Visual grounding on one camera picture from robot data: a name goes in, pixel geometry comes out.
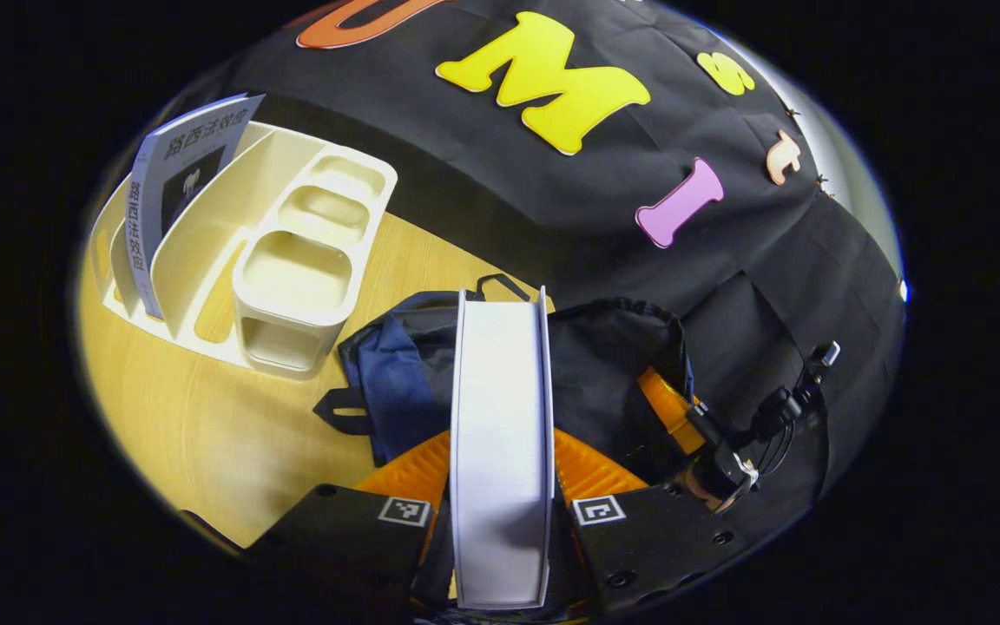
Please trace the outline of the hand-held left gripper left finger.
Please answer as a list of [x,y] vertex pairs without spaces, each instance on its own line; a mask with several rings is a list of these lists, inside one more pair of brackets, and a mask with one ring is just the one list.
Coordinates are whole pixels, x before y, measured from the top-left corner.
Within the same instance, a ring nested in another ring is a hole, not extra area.
[[317,485],[251,543],[247,558],[365,608],[441,608],[453,581],[449,471],[444,431],[357,486]]

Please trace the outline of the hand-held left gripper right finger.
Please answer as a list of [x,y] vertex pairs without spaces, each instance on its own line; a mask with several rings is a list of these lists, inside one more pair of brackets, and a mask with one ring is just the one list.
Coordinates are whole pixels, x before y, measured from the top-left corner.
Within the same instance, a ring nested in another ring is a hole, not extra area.
[[747,553],[747,537],[676,483],[647,486],[575,436],[553,431],[578,575],[592,613],[687,592]]

